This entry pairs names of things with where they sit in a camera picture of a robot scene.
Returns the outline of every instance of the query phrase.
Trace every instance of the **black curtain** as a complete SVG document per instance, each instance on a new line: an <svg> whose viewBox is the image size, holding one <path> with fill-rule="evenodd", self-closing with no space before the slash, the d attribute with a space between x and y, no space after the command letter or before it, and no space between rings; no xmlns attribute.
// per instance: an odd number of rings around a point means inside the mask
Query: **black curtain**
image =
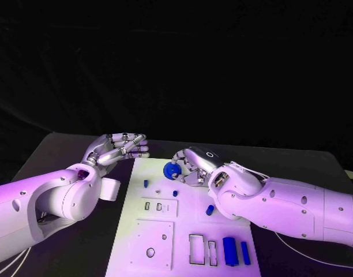
<svg viewBox="0 0 353 277"><path fill-rule="evenodd" d="M329 151L353 170L353 1L165 2L0 4L0 184L49 132Z"/></svg>

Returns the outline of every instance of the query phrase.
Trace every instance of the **circular hole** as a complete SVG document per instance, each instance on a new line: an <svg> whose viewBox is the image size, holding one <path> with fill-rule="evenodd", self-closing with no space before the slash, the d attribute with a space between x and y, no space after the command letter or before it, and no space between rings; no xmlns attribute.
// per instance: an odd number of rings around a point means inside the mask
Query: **circular hole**
<svg viewBox="0 0 353 277"><path fill-rule="evenodd" d="M151 258L154 256L154 249L152 248L148 248L145 250L145 255L147 255L148 258Z"/></svg>

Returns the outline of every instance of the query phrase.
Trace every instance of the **table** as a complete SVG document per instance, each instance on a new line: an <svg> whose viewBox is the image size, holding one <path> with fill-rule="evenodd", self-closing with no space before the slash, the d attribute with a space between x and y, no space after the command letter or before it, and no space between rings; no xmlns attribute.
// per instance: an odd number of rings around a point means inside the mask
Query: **table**
<svg viewBox="0 0 353 277"><path fill-rule="evenodd" d="M14 181L64 169L80 161L85 149L96 137L52 133L39 144ZM266 175L295 179L326 189L353 194L353 184L334 156L326 152L231 145L181 143L151 140L152 158L171 159L182 148L200 145L217 153L223 161L230 160ZM98 201L85 220L53 234L31 247L16 276L103 276L116 232L132 159L118 162L108 174L121 181L115 202ZM262 276L353 276L353 269L332 267L312 261L292 251L273 232L252 224L254 250ZM321 252L326 258L353 266L353 249L328 242L305 241L283 237L302 251ZM0 263L0 269L8 262ZM10 276L18 261L0 276Z"/></svg>

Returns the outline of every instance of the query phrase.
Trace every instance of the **robotic arm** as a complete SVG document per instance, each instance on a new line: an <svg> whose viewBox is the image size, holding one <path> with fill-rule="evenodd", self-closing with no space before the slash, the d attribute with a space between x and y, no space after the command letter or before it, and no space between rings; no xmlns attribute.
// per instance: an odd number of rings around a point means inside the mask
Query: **robotic arm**
<svg viewBox="0 0 353 277"><path fill-rule="evenodd" d="M83 220L98 199L113 201L119 182L103 178L115 162L147 158L145 135L102 135L80 163L0 186L0 262Z"/></svg>
<svg viewBox="0 0 353 277"><path fill-rule="evenodd" d="M190 170L187 176L181 175L178 159ZM190 186L207 186L216 208L230 220L243 217L289 237L353 247L353 195L269 178L234 162L223 164L217 155L198 147L178 151L164 175Z"/></svg>

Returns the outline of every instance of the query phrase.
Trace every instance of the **rectangular hole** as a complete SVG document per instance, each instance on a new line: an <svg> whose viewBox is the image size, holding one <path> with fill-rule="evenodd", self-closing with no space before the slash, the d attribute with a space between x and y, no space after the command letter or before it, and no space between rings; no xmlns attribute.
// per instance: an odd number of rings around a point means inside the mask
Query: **rectangular hole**
<svg viewBox="0 0 353 277"><path fill-rule="evenodd" d="M204 265L204 237L201 235L188 235L190 254L188 263Z"/></svg>
<svg viewBox="0 0 353 277"><path fill-rule="evenodd" d="M210 266L216 267L217 261L216 261L216 242L214 241L207 242L207 258L210 260Z"/></svg>

